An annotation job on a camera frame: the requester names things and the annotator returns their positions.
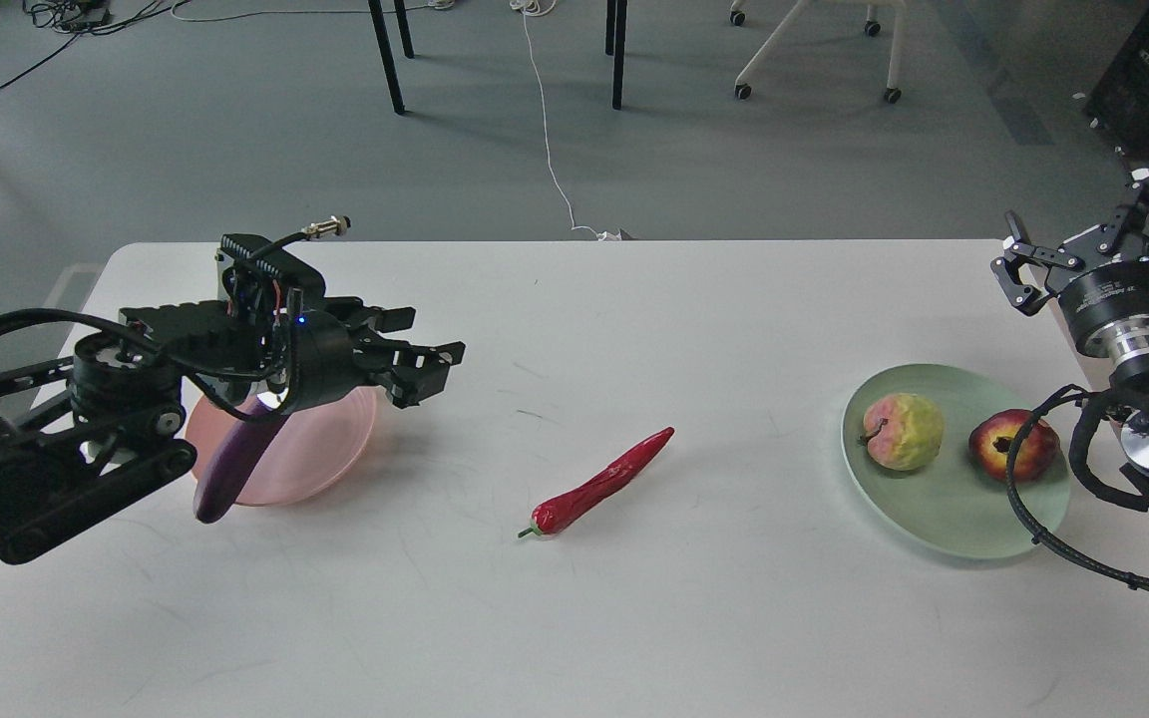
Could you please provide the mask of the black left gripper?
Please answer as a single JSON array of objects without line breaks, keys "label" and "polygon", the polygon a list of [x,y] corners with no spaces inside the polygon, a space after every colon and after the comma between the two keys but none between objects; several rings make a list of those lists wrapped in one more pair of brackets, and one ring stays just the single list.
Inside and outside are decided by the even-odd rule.
[{"label": "black left gripper", "polygon": [[[282,414],[327,406],[360,387],[381,388],[398,409],[419,406],[441,394],[466,352],[464,342],[437,346],[403,340],[364,339],[410,330],[412,306],[383,308],[331,304],[331,314],[291,315],[283,355]],[[360,364],[354,340],[360,342]]]}]

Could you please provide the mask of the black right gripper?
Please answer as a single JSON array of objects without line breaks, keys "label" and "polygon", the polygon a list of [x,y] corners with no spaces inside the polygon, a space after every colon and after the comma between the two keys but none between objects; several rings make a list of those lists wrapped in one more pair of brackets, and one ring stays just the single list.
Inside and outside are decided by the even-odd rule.
[{"label": "black right gripper", "polygon": [[1030,242],[1015,210],[1004,213],[1008,236],[992,273],[1008,303],[1035,315],[1056,298],[1084,356],[1106,358],[1106,327],[1139,321],[1149,329],[1149,170],[1132,173],[1098,233],[1080,233],[1059,248]]}]

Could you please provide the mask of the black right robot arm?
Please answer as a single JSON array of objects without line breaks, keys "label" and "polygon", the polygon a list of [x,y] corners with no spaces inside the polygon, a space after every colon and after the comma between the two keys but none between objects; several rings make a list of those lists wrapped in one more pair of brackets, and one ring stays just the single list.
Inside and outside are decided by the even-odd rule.
[{"label": "black right robot arm", "polygon": [[1035,545],[1149,592],[1149,576],[1108,566],[1055,536],[1030,512],[1016,484],[1018,450],[1035,424],[1072,403],[1080,415],[1065,455],[1075,481],[1100,501],[1149,514],[1149,170],[1131,173],[1106,221],[1052,248],[1031,242],[1013,210],[1004,221],[1009,234],[992,271],[1008,303],[1025,315],[1056,303],[1075,353],[1111,363],[1105,388],[1054,391],[1017,429],[1002,468],[1008,503]]}]

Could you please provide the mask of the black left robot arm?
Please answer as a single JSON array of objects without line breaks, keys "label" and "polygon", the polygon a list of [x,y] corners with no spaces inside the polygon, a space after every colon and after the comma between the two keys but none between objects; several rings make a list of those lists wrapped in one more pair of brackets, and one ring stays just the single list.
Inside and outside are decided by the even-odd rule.
[{"label": "black left robot arm", "polygon": [[360,387],[383,388],[398,408],[442,392],[464,343],[398,339],[412,326],[410,306],[327,296],[322,275],[290,250],[348,226],[331,217],[279,240],[223,236],[214,300],[125,308],[118,321],[0,315],[0,339],[51,323],[90,330],[68,356],[0,372],[0,559],[41,557],[190,473],[183,383],[236,420],[196,478],[205,524],[236,505],[292,414]]}]

